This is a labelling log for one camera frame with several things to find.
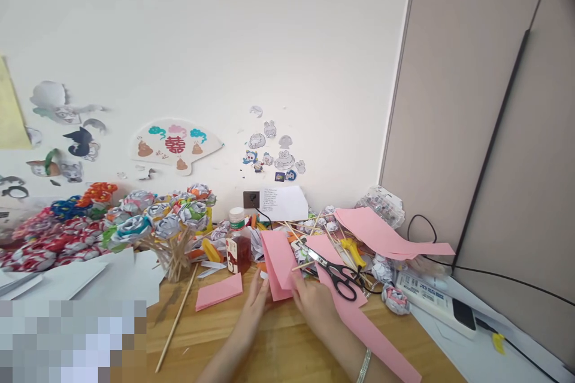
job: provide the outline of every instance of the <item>power strip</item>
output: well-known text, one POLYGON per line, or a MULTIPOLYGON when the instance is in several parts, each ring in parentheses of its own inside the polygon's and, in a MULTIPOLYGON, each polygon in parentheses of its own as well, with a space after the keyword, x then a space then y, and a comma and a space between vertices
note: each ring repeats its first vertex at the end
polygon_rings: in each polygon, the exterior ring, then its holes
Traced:
POLYGON ((412 304, 428 312, 437 320, 469 339, 476 334, 473 310, 466 304, 437 291, 413 274, 400 271, 395 286, 407 296, 412 304))

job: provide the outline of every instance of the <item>glue bottle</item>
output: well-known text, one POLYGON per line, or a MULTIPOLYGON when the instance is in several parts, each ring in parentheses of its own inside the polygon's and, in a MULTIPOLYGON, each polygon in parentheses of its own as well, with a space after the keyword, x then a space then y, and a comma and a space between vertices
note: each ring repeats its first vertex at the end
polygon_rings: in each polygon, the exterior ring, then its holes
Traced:
POLYGON ((252 233, 246 224, 246 213, 241 207, 229 210, 230 231, 226 235, 228 270, 246 273, 252 264, 252 233))

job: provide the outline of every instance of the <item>wall outlet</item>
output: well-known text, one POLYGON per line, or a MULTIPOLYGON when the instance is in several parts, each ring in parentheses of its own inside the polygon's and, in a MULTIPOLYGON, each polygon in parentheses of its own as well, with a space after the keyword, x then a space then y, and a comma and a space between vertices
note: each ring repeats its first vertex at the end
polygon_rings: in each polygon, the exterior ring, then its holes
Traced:
POLYGON ((259 208, 259 191, 244 191, 244 208, 259 208))

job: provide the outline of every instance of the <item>wooden table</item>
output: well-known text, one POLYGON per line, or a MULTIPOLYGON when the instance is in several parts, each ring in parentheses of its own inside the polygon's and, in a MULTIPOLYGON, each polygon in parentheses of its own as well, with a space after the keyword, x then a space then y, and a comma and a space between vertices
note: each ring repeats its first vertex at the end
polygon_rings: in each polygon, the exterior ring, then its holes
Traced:
MULTIPOLYGON (((160 302, 147 313, 147 381, 193 382, 232 332, 255 273, 243 276, 244 293, 195 312, 200 287, 229 276, 222 269, 196 279, 175 330, 162 369, 156 365, 185 294, 189 278, 177 284, 165 280, 160 302)), ((465 382, 415 317, 397 316, 373 295, 363 312, 423 376, 423 382, 465 382)), ((307 327, 293 300, 274 303, 264 314, 249 356, 236 374, 238 382, 348 382, 328 350, 307 327)))

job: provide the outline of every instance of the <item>bracelet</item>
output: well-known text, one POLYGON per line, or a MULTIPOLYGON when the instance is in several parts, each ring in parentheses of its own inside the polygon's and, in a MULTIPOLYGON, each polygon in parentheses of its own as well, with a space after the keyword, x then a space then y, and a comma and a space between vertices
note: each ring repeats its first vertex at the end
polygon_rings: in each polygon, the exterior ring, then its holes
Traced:
POLYGON ((364 364, 361 366, 361 370, 359 370, 358 383, 364 382, 365 374, 367 373, 367 367, 370 365, 370 359, 371 350, 367 349, 365 352, 364 364))

